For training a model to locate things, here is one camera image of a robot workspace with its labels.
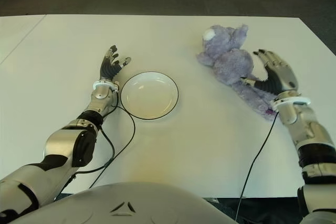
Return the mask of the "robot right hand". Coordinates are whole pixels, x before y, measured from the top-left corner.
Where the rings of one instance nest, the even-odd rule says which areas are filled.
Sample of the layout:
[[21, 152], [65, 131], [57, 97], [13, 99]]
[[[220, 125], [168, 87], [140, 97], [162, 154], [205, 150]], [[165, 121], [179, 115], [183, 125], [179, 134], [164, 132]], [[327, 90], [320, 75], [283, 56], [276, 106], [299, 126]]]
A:
[[267, 79], [256, 80], [242, 77], [240, 80], [251, 87], [279, 95], [285, 91], [297, 91], [298, 81], [290, 65], [276, 53], [264, 49], [253, 52], [264, 64]]

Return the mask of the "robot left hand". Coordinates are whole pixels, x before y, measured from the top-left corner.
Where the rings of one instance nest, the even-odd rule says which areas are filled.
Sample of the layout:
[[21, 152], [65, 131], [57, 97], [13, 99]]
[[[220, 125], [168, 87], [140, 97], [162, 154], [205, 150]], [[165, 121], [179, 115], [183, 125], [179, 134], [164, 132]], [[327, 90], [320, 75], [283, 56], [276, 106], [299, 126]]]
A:
[[112, 81], [131, 60], [131, 57], [120, 58], [116, 45], [111, 46], [105, 53], [100, 66], [100, 80]]

